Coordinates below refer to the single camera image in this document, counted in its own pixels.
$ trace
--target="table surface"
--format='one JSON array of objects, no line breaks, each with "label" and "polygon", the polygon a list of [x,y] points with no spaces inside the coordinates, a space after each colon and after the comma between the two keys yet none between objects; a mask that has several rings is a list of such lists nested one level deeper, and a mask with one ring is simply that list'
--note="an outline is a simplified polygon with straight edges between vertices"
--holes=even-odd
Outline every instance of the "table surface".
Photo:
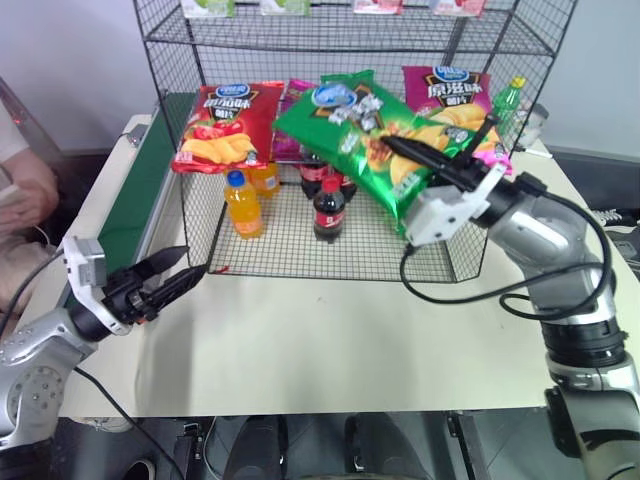
[{"label": "table surface", "polygon": [[[133,152],[118,142],[73,233],[97,235]],[[513,163],[584,205],[553,159],[519,153]],[[177,218],[175,207],[170,199],[164,216]],[[182,229],[175,230],[179,243]],[[588,242],[598,252],[595,237]],[[640,358],[640,284],[615,248],[614,268],[618,319],[628,351]],[[463,297],[521,279],[489,243],[478,278],[419,288]],[[63,280],[54,264],[23,321],[51,308]],[[543,405],[552,385],[544,356],[538,323],[509,315],[497,299],[442,306],[400,283],[207,275],[155,322],[103,341],[82,367],[134,416],[466,410]],[[71,375],[61,415],[115,411]]]}]

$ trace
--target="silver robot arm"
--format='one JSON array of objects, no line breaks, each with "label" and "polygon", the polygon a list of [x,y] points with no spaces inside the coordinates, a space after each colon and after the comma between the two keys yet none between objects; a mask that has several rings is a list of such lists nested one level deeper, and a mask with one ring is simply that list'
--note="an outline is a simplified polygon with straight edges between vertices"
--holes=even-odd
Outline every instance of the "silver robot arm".
[{"label": "silver robot arm", "polygon": [[80,302],[57,308],[0,344],[0,478],[46,478],[53,435],[71,371],[107,336],[126,335],[141,320],[193,288],[205,266],[182,270],[156,289],[147,280],[187,251],[171,247],[106,275],[96,240],[63,240],[69,283]]},{"label": "silver robot arm", "polygon": [[[530,300],[538,315],[570,311],[594,292],[603,271],[585,243],[587,222],[567,206],[571,202],[545,195],[546,187],[535,177],[523,174],[508,182],[501,178],[504,167],[489,170],[472,158],[497,121],[488,116],[465,151],[453,159],[413,140],[382,139],[396,154],[431,168],[440,183],[425,190],[409,209],[408,252],[446,240],[471,221],[488,230],[525,279],[593,263],[529,285],[528,297],[517,296]],[[548,414],[557,447],[581,458],[590,479],[638,479],[640,385],[633,359],[624,349],[626,334],[616,321],[614,287],[603,285],[591,304],[540,322],[547,366],[556,383],[545,392]]]}]

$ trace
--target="red chip bag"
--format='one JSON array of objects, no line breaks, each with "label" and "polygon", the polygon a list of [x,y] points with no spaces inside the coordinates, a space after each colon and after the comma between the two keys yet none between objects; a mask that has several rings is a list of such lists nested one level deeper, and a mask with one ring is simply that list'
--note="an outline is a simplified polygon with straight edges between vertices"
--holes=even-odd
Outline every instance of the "red chip bag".
[{"label": "red chip bag", "polygon": [[283,88],[283,82],[200,87],[171,168],[178,173],[219,173],[266,167]]}]

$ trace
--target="wire mesh basket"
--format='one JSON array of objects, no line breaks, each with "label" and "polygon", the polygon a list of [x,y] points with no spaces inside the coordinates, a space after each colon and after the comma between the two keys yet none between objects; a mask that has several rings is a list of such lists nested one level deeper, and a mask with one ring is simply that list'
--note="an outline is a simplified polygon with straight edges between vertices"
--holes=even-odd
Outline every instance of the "wire mesh basket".
[{"label": "wire mesh basket", "polygon": [[[160,107],[177,147],[201,85],[288,80],[376,71],[376,82],[404,99],[403,65],[452,65],[491,75],[493,95],[515,75],[527,78],[521,105],[533,106],[558,54],[576,0],[489,0],[480,17],[434,15],[406,0],[401,15],[356,15],[351,0],[312,2],[308,17],[262,16],[257,1],[236,2],[235,17],[185,19],[179,0],[134,0]],[[511,150],[526,118],[505,128]],[[192,264],[210,272],[302,278],[399,280],[402,238],[382,209],[359,192],[335,245],[316,242],[312,206],[294,169],[263,202],[267,233],[251,241],[232,232],[219,175],[181,176]],[[456,282],[478,275],[486,239],[473,226],[422,249],[409,277]]]}]

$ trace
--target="orange juice bottle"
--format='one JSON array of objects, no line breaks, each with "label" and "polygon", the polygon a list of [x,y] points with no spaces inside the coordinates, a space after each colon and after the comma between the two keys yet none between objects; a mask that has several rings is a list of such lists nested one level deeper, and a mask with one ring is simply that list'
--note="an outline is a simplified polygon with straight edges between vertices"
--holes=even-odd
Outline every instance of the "orange juice bottle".
[{"label": "orange juice bottle", "polygon": [[251,183],[259,194],[272,197],[280,191],[280,177],[278,177],[278,165],[269,163],[267,168],[254,169],[249,173]]},{"label": "orange juice bottle", "polygon": [[260,204],[256,190],[240,170],[227,173],[227,187],[224,189],[229,217],[242,238],[259,237],[264,231]]}]

